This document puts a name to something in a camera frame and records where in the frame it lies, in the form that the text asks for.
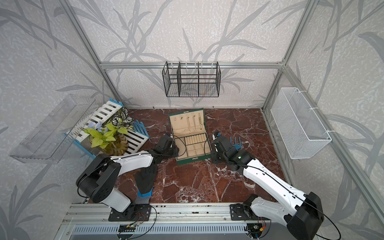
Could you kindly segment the green jewelry box beige lining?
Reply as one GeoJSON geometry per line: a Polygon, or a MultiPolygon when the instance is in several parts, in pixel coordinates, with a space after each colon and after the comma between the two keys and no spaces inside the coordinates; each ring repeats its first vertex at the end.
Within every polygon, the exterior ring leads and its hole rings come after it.
{"type": "Polygon", "coordinates": [[[211,158],[211,145],[206,128],[205,110],[195,109],[169,115],[171,132],[179,148],[178,165],[211,158]]]}

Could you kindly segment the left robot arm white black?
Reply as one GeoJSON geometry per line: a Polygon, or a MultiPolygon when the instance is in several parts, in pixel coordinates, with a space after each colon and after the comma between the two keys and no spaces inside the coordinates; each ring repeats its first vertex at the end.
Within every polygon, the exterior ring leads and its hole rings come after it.
{"type": "Polygon", "coordinates": [[[178,156],[179,148],[173,137],[164,135],[151,150],[124,156],[100,154],[76,180],[78,191],[93,203],[102,203],[118,213],[123,213],[132,204],[131,199],[116,186],[119,178],[135,172],[136,186],[141,197],[152,194],[162,162],[178,156]]]}

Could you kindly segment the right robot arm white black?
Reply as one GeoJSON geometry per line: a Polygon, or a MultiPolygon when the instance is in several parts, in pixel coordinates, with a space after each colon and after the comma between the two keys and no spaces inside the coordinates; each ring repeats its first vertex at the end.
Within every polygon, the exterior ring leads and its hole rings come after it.
{"type": "Polygon", "coordinates": [[[296,189],[267,169],[244,149],[237,150],[220,133],[213,134],[211,159],[225,163],[232,171],[253,181],[268,192],[274,202],[262,197],[250,197],[244,204],[257,217],[265,217],[287,227],[297,240],[312,240],[324,221],[322,202],[313,192],[296,189]]]}

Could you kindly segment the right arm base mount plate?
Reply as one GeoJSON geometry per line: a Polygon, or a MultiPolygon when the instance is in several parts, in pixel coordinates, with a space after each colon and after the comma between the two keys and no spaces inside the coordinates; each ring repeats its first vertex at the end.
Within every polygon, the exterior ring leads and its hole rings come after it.
{"type": "Polygon", "coordinates": [[[243,203],[230,204],[231,220],[256,223],[258,221],[261,222],[263,218],[267,223],[270,223],[270,219],[258,216],[252,210],[251,206],[256,205],[258,200],[263,200],[263,198],[256,194],[251,194],[251,196],[243,203]]]}

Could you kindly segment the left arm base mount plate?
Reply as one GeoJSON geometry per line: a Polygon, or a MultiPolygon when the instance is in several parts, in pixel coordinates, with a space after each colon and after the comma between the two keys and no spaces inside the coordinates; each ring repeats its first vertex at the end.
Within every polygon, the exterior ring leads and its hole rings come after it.
{"type": "Polygon", "coordinates": [[[151,209],[149,204],[129,205],[122,213],[112,209],[108,220],[109,222],[147,222],[151,209]]]}

